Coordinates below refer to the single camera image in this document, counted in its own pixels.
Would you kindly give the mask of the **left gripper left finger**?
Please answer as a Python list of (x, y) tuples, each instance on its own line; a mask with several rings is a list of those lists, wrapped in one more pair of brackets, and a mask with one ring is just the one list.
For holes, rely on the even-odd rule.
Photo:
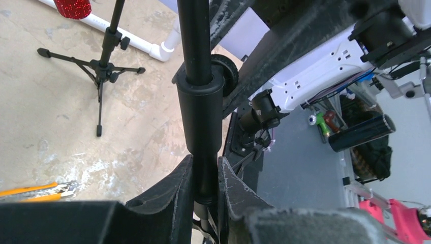
[(129, 200), (1, 204), (1, 243), (189, 243), (192, 156)]

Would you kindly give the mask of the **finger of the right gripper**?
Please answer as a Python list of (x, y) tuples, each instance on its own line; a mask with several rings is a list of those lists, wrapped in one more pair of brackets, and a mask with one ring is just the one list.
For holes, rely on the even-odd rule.
[(281, 19), (270, 27), (240, 68), (237, 87), (223, 99), (223, 117), (281, 69), (353, 25), (356, 3), (288, 1)]
[(210, 49), (213, 50), (255, 0), (209, 1)]

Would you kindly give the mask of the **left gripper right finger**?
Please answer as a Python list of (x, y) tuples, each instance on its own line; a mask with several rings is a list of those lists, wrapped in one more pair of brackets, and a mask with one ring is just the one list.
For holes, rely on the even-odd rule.
[(356, 208), (279, 209), (218, 159), (220, 243), (386, 243), (382, 226)]

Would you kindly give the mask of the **black tripod mic stand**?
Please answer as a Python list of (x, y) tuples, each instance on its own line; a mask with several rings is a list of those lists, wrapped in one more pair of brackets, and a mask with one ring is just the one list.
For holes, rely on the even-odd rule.
[(209, 2), (178, 1), (184, 68), (175, 76), (187, 149), (192, 156), (193, 222), (212, 243), (218, 234), (218, 152), (222, 145), (223, 67), (211, 63)]

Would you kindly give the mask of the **black tripod shockmount stand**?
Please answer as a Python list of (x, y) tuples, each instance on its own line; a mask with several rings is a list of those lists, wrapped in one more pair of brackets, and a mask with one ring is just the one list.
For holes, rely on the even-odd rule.
[(45, 48), (38, 48), (37, 53), (45, 58), (56, 58), (71, 63), (75, 63), (81, 68), (94, 82), (98, 91), (98, 102), (99, 102), (99, 118), (96, 127), (96, 136), (102, 136), (102, 97), (103, 97), (103, 85), (109, 81), (115, 83), (120, 74), (124, 72), (135, 72), (137, 74), (143, 74), (145, 72), (144, 67), (139, 68), (128, 68), (128, 67), (116, 67), (110, 62), (111, 54), (116, 46), (120, 46), (122, 50), (126, 50), (130, 43), (130, 38), (123, 37), (122, 33), (118, 29), (120, 17), (124, 8), (125, 0), (117, 0), (115, 2), (111, 23), (105, 29), (102, 53), (99, 60), (92, 59), (89, 62), (76, 59), (72, 56), (64, 56), (58, 53), (53, 53)]

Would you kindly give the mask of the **red glitter microphone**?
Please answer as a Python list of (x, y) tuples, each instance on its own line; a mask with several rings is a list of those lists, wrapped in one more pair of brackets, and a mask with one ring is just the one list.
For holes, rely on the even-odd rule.
[(92, 11), (89, 0), (54, 0), (53, 2), (61, 16), (67, 19), (81, 20)]

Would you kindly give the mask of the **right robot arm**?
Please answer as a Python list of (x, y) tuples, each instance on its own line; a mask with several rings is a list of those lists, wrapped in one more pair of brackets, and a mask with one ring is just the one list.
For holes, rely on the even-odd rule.
[(222, 116), (251, 99), (258, 127), (354, 75), (408, 62), (430, 46), (430, 1), (211, 1), (211, 46), (247, 11), (255, 17), (237, 43), (250, 50), (234, 72)]

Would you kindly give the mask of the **green toy tool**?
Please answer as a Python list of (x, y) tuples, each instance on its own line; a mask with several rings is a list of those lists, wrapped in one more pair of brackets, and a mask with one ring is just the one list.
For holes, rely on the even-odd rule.
[(311, 114), (309, 116), (309, 125), (317, 126), (320, 130), (321, 135), (327, 138), (330, 136), (331, 131), (328, 128), (323, 116), (324, 113), (322, 112)]

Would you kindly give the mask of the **yellow utility knife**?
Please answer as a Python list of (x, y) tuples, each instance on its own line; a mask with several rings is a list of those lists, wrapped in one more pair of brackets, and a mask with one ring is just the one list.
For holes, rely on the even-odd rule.
[(70, 181), (1, 191), (1, 203), (60, 201), (74, 195), (77, 187), (76, 181)]

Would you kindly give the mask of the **black cylinder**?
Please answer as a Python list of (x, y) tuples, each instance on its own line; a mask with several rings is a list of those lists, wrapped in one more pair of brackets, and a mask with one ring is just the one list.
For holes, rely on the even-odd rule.
[(385, 137), (395, 131), (393, 120), (387, 114), (381, 114), (331, 135), (328, 142), (334, 152), (340, 152)]

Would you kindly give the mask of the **pink object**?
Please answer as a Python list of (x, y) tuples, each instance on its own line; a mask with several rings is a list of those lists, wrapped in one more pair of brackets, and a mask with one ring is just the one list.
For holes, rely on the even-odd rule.
[(379, 221), (386, 238), (396, 243), (424, 243), (430, 240), (430, 206), (407, 207), (396, 199), (383, 206), (364, 200), (359, 208)]

